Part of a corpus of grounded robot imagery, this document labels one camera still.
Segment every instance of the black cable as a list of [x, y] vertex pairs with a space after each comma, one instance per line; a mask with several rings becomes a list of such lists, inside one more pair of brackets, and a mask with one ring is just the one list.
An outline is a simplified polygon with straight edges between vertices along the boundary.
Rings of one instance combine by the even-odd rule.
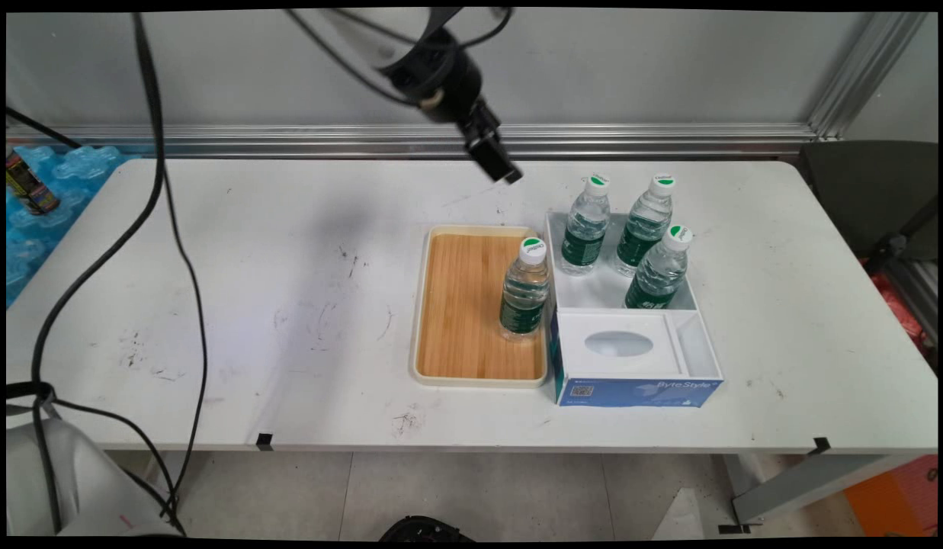
[[57, 484], [54, 483], [54, 468], [50, 464], [50, 453], [47, 452], [47, 439], [43, 433], [43, 423], [41, 422], [41, 396], [34, 399], [34, 406], [31, 409], [31, 420], [34, 422], [34, 434], [38, 441], [38, 451], [41, 453], [41, 468], [45, 475], [45, 486], [47, 487], [47, 501], [50, 504], [50, 522], [54, 528], [54, 534], [61, 531], [61, 508], [57, 504]]
[[145, 480], [140, 479], [139, 476], [134, 475], [134, 473], [130, 472], [129, 469], [126, 469], [125, 467], [120, 467], [120, 469], [122, 469], [126, 476], [132, 479], [134, 483], [139, 484], [140, 489], [145, 490], [145, 493], [148, 493], [154, 500], [156, 500], [156, 503], [160, 504], [160, 508], [163, 509], [163, 513], [169, 515], [169, 524], [171, 524], [173, 528], [176, 528], [176, 531], [178, 531], [179, 534], [182, 534], [183, 538], [186, 538], [187, 535], [185, 529], [183, 529], [183, 524], [179, 521], [179, 518], [176, 518], [175, 512], [169, 508], [168, 504], [163, 499], [163, 496], [160, 496], [153, 486], [150, 486], [149, 483], [145, 482]]
[[[143, 21], [141, 21], [141, 15], [133, 14], [133, 23], [136, 25], [136, 53], [140, 59], [140, 71], [143, 74], [143, 82], [146, 86], [146, 97], [150, 103], [149, 114], [153, 126], [153, 139], [156, 142], [156, 177], [153, 181], [153, 190], [149, 194], [149, 199], [146, 202], [143, 212], [140, 213], [138, 217], [133, 221], [133, 225], [129, 229], [126, 229], [125, 233], [122, 233], [122, 236], [119, 236], [119, 239], [115, 241], [115, 244], [112, 244], [112, 247], [109, 247], [108, 250], [105, 250], [105, 253], [95, 260], [95, 263], [91, 264], [91, 267], [88, 267], [87, 270], [82, 272], [76, 281], [72, 282], [70, 286], [64, 291], [63, 295], [59, 297], [54, 306], [47, 313], [47, 317], [41, 326], [41, 330], [38, 332], [37, 340], [34, 343], [34, 355], [31, 359], [31, 382], [35, 383], [35, 392], [40, 395], [40, 385], [41, 385], [41, 358], [43, 357], [43, 347], [47, 341], [47, 335], [50, 333], [50, 327], [53, 326], [54, 320], [61, 314], [61, 310], [64, 309], [64, 306], [67, 305], [68, 301], [71, 300], [72, 296], [95, 274], [102, 265], [105, 264], [109, 259], [112, 258], [122, 248], [125, 246], [125, 243], [132, 239], [133, 234], [143, 226], [146, 219], [153, 212], [153, 209], [156, 207], [156, 202], [159, 200], [160, 191], [163, 190], [163, 174], [164, 170], [162, 169], [165, 166], [165, 147], [163, 146], [163, 114], [162, 108], [159, 101], [158, 94], [158, 84], [156, 82], [156, 72], [155, 67], [153, 66], [152, 56], [149, 51], [149, 44], [145, 41], [145, 34], [143, 31]], [[156, 90], [157, 93], [152, 94], [151, 90]], [[47, 453], [47, 441], [45, 439], [45, 433], [43, 433], [43, 425], [41, 423], [41, 413], [40, 413], [40, 403], [41, 397], [35, 400], [34, 404], [34, 431], [38, 440], [38, 448], [41, 453], [41, 464], [43, 466], [43, 471], [45, 471], [45, 481], [47, 483], [47, 494], [50, 498], [50, 508], [52, 509], [52, 518], [54, 524], [54, 534], [61, 531], [61, 518], [60, 518], [60, 508], [59, 503], [57, 502], [56, 497], [56, 481], [54, 480], [54, 468], [52, 463], [50, 463], [50, 455]]]
[[398, 98], [394, 94], [391, 94], [387, 90], [384, 90], [380, 86], [377, 86], [373, 82], [370, 82], [370, 80], [367, 79], [366, 76], [363, 76], [363, 74], [360, 74], [359, 72], [357, 72], [356, 69], [353, 69], [352, 65], [349, 65], [349, 63], [347, 63], [345, 59], [342, 59], [342, 57], [339, 56], [339, 54], [336, 53], [335, 50], [333, 50], [331, 46], [329, 46], [324, 40], [322, 40], [322, 38], [318, 34], [316, 34], [316, 32], [307, 24], [307, 22], [305, 22], [297, 13], [294, 13], [294, 10], [286, 9], [284, 11], [287, 15], [289, 15], [292, 21], [296, 22], [298, 27], [301, 27], [301, 29], [303, 29], [305, 34], [307, 34], [308, 37], [311, 38], [316, 43], [316, 45], [322, 48], [322, 51], [328, 53], [329, 56], [332, 58], [332, 60], [335, 60], [335, 62], [338, 63], [338, 65], [341, 66], [343, 70], [348, 72], [353, 78], [359, 81], [359, 83], [363, 84], [367, 88], [370, 88], [370, 90], [373, 90], [377, 94], [380, 94], [381, 96], [384, 96], [385, 98], [388, 98], [388, 100], [394, 101], [394, 103], [404, 104], [404, 105], [407, 105], [407, 107], [414, 107], [414, 108], [420, 107], [420, 104], [416, 103], [415, 101], [407, 100], [407, 98]]
[[360, 17], [360, 15], [351, 13], [351, 11], [343, 11], [342, 8], [329, 8], [329, 10], [334, 11], [336, 14], [342, 15], [342, 17], [348, 18], [348, 20], [350, 21], [355, 21], [357, 22], [357, 24], [362, 24], [363, 27], [373, 29], [373, 31], [380, 32], [380, 34], [389, 36], [390, 38], [403, 42], [404, 44], [416, 46], [418, 48], [422, 48], [425, 50], [444, 52], [447, 50], [465, 50], [467, 48], [470, 48], [471, 46], [477, 46], [478, 44], [481, 44], [482, 42], [491, 40], [492, 38], [495, 37], [495, 35], [499, 34], [499, 32], [502, 32], [503, 29], [505, 29], [505, 26], [508, 24], [508, 22], [512, 18], [513, 8], [505, 8], [505, 17], [502, 18], [502, 20], [499, 22], [498, 25], [496, 25], [495, 28], [486, 32], [485, 34], [482, 34], [478, 38], [474, 38], [472, 40], [468, 40], [467, 42], [463, 42], [460, 44], [431, 44], [427, 42], [426, 40], [415, 40], [409, 36], [406, 36], [404, 34], [399, 34], [399, 32], [395, 32], [394, 30], [383, 27], [383, 25], [375, 24], [373, 21]]
[[179, 257], [183, 258], [183, 263], [186, 264], [186, 268], [190, 272], [190, 281], [193, 282], [193, 295], [197, 300], [197, 316], [200, 320], [200, 350], [203, 351], [204, 356], [204, 368], [203, 375], [200, 376], [200, 396], [197, 397], [197, 411], [193, 414], [193, 428], [190, 430], [190, 441], [186, 445], [186, 455], [183, 456], [183, 467], [179, 470], [179, 476], [176, 477], [176, 484], [172, 487], [172, 491], [169, 493], [169, 505], [171, 507], [176, 507], [175, 497], [176, 493], [179, 491], [179, 484], [183, 482], [183, 476], [186, 474], [186, 466], [190, 463], [190, 454], [193, 452], [193, 440], [197, 437], [197, 426], [200, 425], [200, 409], [204, 405], [204, 393], [207, 390], [207, 331], [204, 328], [204, 306], [200, 302], [200, 285], [197, 284], [197, 274], [193, 271], [193, 264], [190, 262], [190, 258], [186, 256], [186, 251], [183, 250], [183, 242], [181, 237], [179, 237], [179, 226], [176, 225], [176, 211], [174, 205], [172, 205], [172, 184], [169, 183], [169, 172], [163, 166], [163, 174], [165, 175], [165, 189], [167, 190], [167, 205], [169, 207], [169, 223], [172, 225], [172, 236], [176, 241], [176, 249], [179, 250]]
[[160, 455], [160, 452], [157, 451], [156, 446], [153, 444], [153, 441], [149, 440], [149, 437], [147, 437], [143, 429], [140, 429], [139, 425], [134, 424], [132, 421], [130, 421], [129, 419], [126, 419], [125, 417], [120, 416], [119, 414], [110, 413], [110, 411], [105, 411], [105, 410], [100, 410], [100, 409], [92, 409], [92, 407], [81, 406], [81, 404], [67, 402], [67, 400], [61, 400], [61, 399], [53, 400], [52, 404], [54, 404], [54, 406], [64, 406], [67, 409], [83, 411], [84, 413], [94, 413], [95, 415], [102, 415], [102, 416], [114, 419], [116, 421], [121, 421], [125, 423], [133, 431], [136, 431], [136, 434], [139, 435], [140, 438], [142, 438], [144, 442], [146, 442], [147, 448], [149, 448], [149, 451], [152, 452], [153, 457], [156, 459], [156, 461], [160, 465], [160, 470], [161, 472], [163, 472], [163, 479], [167, 483], [167, 489], [169, 490], [169, 493], [172, 493], [172, 491], [174, 491], [174, 484], [172, 483], [172, 478], [169, 476], [169, 471], [167, 467], [165, 466], [165, 463], [163, 462], [163, 457]]
[[52, 136], [54, 139], [57, 139], [61, 143], [64, 143], [64, 145], [72, 147], [72, 149], [78, 149], [80, 146], [82, 146], [81, 143], [77, 142], [77, 140], [72, 140], [70, 138], [67, 138], [67, 136], [63, 136], [57, 133], [53, 129], [50, 129], [49, 127], [43, 125], [41, 122], [38, 122], [29, 118], [29, 116], [19, 114], [19, 112], [15, 111], [14, 109], [10, 107], [5, 106], [5, 113], [8, 116], [10, 116], [10, 118], [14, 118], [14, 120], [18, 122], [22, 122], [23, 124], [28, 125], [47, 136]]

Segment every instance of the white table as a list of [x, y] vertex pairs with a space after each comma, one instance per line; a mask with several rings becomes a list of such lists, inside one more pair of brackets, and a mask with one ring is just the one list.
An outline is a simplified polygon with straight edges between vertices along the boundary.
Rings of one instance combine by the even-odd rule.
[[[938, 451], [938, 379], [791, 166], [521, 167], [524, 178], [507, 185], [470, 162], [169, 161], [207, 316], [196, 448], [256, 449], [265, 434], [276, 451], [807, 453], [823, 437], [831, 448], [816, 457], [829, 461], [805, 462], [817, 473], [838, 454], [858, 460], [824, 475], [828, 490]], [[8, 310], [8, 382], [29, 379], [47, 311], [143, 209], [154, 169], [153, 160], [123, 164]], [[552, 383], [416, 383], [408, 363], [427, 230], [541, 230], [594, 169], [613, 178], [614, 212], [652, 174], [677, 177], [675, 221], [697, 234], [691, 281], [725, 383], [701, 409], [557, 407]], [[185, 448], [200, 383], [196, 323], [160, 202], [61, 313], [43, 378], [63, 399], [136, 421], [160, 448]], [[143, 448], [120, 423], [61, 413], [103, 448]]]

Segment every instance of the white bottle cap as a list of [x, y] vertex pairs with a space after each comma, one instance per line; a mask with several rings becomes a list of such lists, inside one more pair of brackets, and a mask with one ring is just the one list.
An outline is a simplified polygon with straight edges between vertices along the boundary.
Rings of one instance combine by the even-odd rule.
[[519, 261], [526, 265], [538, 265], [545, 261], [545, 242], [536, 236], [522, 240], [519, 246]]
[[593, 197], [606, 197], [607, 191], [610, 191], [610, 178], [605, 175], [593, 174], [583, 178], [583, 181], [586, 181], [586, 192]]
[[684, 225], [672, 225], [664, 232], [660, 240], [664, 246], [676, 252], [683, 252], [691, 246], [691, 240], [694, 239], [694, 233]]
[[671, 174], [655, 174], [651, 180], [651, 192], [659, 197], [670, 197], [674, 192], [675, 183]]

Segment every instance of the blue box label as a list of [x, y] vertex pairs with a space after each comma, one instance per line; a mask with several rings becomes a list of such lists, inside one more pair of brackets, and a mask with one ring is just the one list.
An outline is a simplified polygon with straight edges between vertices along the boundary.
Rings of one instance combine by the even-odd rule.
[[560, 406], [701, 407], [721, 380], [571, 379]]

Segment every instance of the bamboo tray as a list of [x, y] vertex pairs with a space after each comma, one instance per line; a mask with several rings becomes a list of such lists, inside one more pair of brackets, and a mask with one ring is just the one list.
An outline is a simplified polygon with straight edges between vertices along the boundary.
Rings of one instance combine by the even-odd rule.
[[499, 326], [505, 272], [522, 239], [536, 235], [526, 226], [430, 230], [411, 352], [420, 383], [529, 388], [544, 382], [544, 325], [526, 342], [506, 341]]

